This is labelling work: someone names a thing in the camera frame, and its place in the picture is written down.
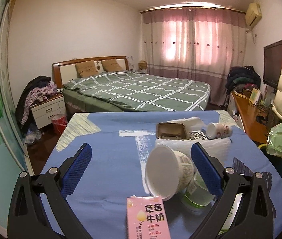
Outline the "white instant noodle cup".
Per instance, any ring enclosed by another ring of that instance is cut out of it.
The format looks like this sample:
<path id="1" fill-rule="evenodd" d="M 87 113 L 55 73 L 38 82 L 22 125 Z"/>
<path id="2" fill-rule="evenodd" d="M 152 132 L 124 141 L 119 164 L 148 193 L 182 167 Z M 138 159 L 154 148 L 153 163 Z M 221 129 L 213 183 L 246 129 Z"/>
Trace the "white instant noodle cup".
<path id="1" fill-rule="evenodd" d="M 168 201 L 184 190 L 194 176 L 192 160 L 166 145 L 156 146 L 145 167 L 145 182 L 152 196 Z"/>

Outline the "brown pillow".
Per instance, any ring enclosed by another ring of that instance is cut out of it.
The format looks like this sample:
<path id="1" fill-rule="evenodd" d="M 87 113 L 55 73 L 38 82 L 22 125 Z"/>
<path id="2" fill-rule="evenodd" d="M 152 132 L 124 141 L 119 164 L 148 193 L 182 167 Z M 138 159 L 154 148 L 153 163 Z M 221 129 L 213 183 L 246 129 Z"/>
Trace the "brown pillow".
<path id="1" fill-rule="evenodd" d="M 75 68 L 80 78 L 91 77 L 98 74 L 98 70 L 93 60 L 76 63 Z"/>
<path id="2" fill-rule="evenodd" d="M 118 72 L 123 70 L 116 59 L 107 59 L 102 61 L 101 64 L 106 72 Z"/>

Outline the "left brown pillow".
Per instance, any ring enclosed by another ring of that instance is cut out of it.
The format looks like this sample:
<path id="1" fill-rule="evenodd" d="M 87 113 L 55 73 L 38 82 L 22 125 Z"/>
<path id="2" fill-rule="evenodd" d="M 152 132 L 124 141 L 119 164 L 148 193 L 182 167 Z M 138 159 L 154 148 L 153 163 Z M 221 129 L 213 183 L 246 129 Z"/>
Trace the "left brown pillow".
<path id="1" fill-rule="evenodd" d="M 76 63 L 75 68 L 80 78 L 91 77 L 98 74 L 98 70 L 93 60 Z"/>

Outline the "white bedside nightstand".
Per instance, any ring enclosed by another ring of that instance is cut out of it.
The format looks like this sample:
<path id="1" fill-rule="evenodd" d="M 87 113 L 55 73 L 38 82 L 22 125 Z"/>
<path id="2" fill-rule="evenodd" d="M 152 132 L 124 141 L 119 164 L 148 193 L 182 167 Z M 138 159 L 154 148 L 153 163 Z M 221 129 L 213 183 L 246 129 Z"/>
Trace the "white bedside nightstand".
<path id="1" fill-rule="evenodd" d="M 31 112 L 38 129 L 50 125 L 53 116 L 57 114 L 67 115 L 64 97 L 62 94 L 58 94 L 42 103 L 35 103 L 31 105 Z"/>

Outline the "red bucket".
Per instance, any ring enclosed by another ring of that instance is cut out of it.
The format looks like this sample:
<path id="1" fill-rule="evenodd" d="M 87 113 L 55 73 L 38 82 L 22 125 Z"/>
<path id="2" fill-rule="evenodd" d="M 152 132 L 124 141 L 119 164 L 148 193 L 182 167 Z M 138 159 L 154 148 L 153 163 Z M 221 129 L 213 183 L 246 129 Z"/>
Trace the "red bucket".
<path id="1" fill-rule="evenodd" d="M 61 135 L 67 127 L 68 120 L 65 114 L 56 114 L 51 118 L 54 131 L 57 135 Z"/>

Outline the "pink strawberry milk carton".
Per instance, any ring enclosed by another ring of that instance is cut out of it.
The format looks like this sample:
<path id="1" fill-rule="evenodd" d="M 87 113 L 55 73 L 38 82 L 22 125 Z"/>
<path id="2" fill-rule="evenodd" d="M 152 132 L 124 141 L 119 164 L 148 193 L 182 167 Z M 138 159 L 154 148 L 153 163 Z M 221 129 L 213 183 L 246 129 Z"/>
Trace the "pink strawberry milk carton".
<path id="1" fill-rule="evenodd" d="M 160 196 L 127 198 L 129 239 L 170 239 L 167 217 Z"/>

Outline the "right brown pillow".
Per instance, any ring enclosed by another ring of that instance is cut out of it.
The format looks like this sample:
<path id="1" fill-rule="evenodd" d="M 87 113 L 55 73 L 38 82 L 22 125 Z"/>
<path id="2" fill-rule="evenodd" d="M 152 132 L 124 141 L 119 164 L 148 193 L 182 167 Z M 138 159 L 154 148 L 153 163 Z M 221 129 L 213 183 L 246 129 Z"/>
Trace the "right brown pillow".
<path id="1" fill-rule="evenodd" d="M 123 70 L 116 59 L 107 59 L 102 61 L 101 64 L 106 72 L 118 72 Z"/>

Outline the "clear green plastic cup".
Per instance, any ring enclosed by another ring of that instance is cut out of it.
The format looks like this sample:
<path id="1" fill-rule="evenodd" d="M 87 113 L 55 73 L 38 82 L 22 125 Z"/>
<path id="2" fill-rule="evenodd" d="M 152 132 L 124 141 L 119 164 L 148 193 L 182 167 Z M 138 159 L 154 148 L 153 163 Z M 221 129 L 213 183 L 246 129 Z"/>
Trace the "clear green plastic cup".
<path id="1" fill-rule="evenodd" d="M 212 195 L 200 173 L 195 172 L 183 196 L 183 204 L 191 208 L 204 208 L 215 198 Z"/>

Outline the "bed with green quilt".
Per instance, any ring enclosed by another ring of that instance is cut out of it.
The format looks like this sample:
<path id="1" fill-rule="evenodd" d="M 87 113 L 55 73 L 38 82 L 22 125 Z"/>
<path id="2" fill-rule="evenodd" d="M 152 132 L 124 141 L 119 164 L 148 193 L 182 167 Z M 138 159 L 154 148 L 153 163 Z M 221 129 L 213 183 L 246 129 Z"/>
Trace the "bed with green quilt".
<path id="1" fill-rule="evenodd" d="M 123 68 L 106 72 L 101 62 L 116 59 Z M 80 78 L 75 64 L 93 60 L 98 74 Z M 52 65 L 54 81 L 62 90 L 67 112 L 203 111 L 209 84 L 133 72 L 126 56 L 71 59 Z"/>

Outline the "framed picture on sideboard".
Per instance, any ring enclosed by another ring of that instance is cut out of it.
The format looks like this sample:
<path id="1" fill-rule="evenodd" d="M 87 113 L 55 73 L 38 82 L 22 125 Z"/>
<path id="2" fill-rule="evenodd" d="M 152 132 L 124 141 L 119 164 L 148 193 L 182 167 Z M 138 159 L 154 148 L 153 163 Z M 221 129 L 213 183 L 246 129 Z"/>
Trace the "framed picture on sideboard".
<path id="1" fill-rule="evenodd" d="M 255 106 L 258 105 L 261 97 L 261 91 L 259 89 L 253 88 L 251 95 L 249 97 L 249 102 Z"/>

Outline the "black television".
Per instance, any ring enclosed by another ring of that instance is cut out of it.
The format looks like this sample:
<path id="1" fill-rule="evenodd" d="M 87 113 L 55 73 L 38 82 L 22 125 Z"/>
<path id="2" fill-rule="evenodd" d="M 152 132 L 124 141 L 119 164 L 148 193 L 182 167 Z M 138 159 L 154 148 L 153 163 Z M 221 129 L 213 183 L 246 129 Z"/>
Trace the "black television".
<path id="1" fill-rule="evenodd" d="M 282 69 L 282 40 L 264 47 L 263 83 L 277 89 Z"/>

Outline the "floral tissue box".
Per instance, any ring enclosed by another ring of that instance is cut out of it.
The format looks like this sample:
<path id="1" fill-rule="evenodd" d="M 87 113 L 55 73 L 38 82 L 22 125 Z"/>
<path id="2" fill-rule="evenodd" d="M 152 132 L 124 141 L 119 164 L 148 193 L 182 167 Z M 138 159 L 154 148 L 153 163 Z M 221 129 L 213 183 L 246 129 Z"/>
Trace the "floral tissue box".
<path id="1" fill-rule="evenodd" d="M 190 140 L 208 140 L 203 131 L 191 131 L 187 133 Z"/>

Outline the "pink white curtains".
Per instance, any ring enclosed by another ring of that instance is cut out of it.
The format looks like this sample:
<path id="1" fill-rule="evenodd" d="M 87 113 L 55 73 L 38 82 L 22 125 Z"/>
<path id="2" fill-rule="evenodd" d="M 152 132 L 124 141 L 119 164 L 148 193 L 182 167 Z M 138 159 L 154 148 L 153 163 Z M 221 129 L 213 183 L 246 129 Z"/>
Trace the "pink white curtains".
<path id="1" fill-rule="evenodd" d="M 229 9 L 175 8 L 142 14 L 148 73 L 210 85 L 210 103 L 225 101 L 226 78 L 246 50 L 245 14 Z"/>

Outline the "yellow rimmed trash bin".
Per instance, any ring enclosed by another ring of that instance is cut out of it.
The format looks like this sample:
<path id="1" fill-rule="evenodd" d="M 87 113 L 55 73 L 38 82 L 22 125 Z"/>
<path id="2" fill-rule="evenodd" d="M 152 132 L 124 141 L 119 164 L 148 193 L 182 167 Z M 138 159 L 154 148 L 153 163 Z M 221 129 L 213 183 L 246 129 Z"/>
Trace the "yellow rimmed trash bin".
<path id="1" fill-rule="evenodd" d="M 261 144 L 258 146 L 258 148 L 262 151 L 262 153 L 266 156 L 266 158 L 271 162 L 271 164 L 274 166 L 279 176 L 282 178 L 282 157 L 268 154 L 266 150 L 266 144 Z"/>

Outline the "wall air conditioner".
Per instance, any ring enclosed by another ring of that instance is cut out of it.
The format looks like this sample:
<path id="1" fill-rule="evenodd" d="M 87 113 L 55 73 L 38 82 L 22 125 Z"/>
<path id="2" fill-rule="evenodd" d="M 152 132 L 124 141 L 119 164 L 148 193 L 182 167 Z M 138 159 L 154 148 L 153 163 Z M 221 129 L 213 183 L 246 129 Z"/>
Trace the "wall air conditioner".
<path id="1" fill-rule="evenodd" d="M 262 12 L 258 3 L 250 3 L 245 14 L 245 23 L 249 29 L 253 29 L 261 20 Z"/>

